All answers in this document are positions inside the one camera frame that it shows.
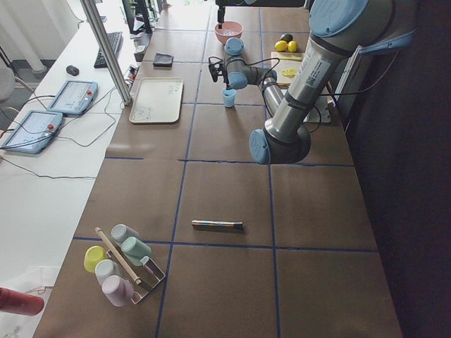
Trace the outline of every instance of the white tray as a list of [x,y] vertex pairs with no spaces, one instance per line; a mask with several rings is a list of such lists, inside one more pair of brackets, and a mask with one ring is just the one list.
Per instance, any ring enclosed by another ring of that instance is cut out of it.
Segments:
[[140,81],[129,120],[131,123],[174,123],[180,117],[183,79],[145,77]]

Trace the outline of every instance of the red bottle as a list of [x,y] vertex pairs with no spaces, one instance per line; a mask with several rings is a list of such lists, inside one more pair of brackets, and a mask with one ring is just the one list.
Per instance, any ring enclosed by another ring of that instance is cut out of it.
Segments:
[[0,311],[18,315],[37,315],[44,307],[44,299],[0,287]]

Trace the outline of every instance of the blue cup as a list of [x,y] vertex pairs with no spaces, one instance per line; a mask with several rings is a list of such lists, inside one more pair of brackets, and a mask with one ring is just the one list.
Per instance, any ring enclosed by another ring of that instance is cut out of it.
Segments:
[[235,97],[237,96],[237,91],[235,89],[224,89],[223,90],[223,102],[226,108],[231,108],[235,105]]

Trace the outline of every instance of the wooden cutting board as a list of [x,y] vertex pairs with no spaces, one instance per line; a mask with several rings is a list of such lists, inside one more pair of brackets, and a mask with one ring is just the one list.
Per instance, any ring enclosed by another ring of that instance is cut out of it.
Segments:
[[274,67],[274,70],[277,72],[278,85],[288,88],[292,84],[295,77],[287,77],[282,75],[282,70],[291,68],[298,70],[301,65],[301,61],[304,58],[304,53],[272,51],[271,58],[280,59],[280,63],[276,67],[274,67],[274,65],[277,64],[277,60],[271,60],[271,67]]

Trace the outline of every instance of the dark green fruit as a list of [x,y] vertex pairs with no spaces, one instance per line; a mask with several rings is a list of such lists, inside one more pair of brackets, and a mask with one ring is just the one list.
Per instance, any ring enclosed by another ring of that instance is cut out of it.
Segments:
[[291,34],[282,34],[280,39],[286,42],[290,42],[293,40],[293,36]]

